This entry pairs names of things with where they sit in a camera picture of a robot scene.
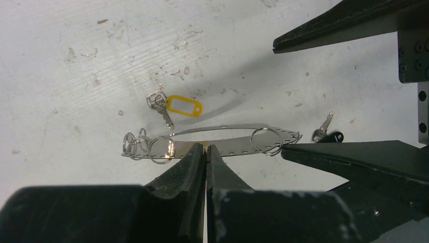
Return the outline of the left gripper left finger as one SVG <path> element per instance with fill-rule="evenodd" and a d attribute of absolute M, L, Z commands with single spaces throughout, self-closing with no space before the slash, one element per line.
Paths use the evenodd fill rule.
<path fill-rule="evenodd" d="M 202 242 L 205 151 L 150 183 L 25 187 L 1 209 L 1 242 Z"/>

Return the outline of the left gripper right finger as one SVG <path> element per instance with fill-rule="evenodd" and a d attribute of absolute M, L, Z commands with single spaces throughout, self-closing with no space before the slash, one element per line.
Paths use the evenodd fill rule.
<path fill-rule="evenodd" d="M 209 242 L 361 242 L 352 211 L 333 192 L 255 190 L 207 149 Z"/>

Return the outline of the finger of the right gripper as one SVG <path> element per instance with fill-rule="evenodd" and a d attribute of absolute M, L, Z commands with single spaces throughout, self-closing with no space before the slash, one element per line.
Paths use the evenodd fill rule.
<path fill-rule="evenodd" d="M 428 146 L 399 140 L 289 144 L 282 147 L 281 156 L 428 214 Z"/>

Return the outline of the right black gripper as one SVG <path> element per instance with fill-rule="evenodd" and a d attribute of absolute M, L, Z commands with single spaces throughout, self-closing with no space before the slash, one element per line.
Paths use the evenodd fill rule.
<path fill-rule="evenodd" d="M 275 54 L 353 41 L 428 24 L 428 1 L 340 1 L 327 12 L 281 35 L 273 41 Z M 414 147 L 428 146 L 428 29 L 398 32 L 399 77 L 416 82 L 418 104 L 403 102 L 394 93 L 388 106 L 387 125 L 377 121 L 364 134 L 367 141 L 399 140 Z M 372 241 L 424 214 L 355 182 L 333 189 L 352 211 L 362 241 Z"/>

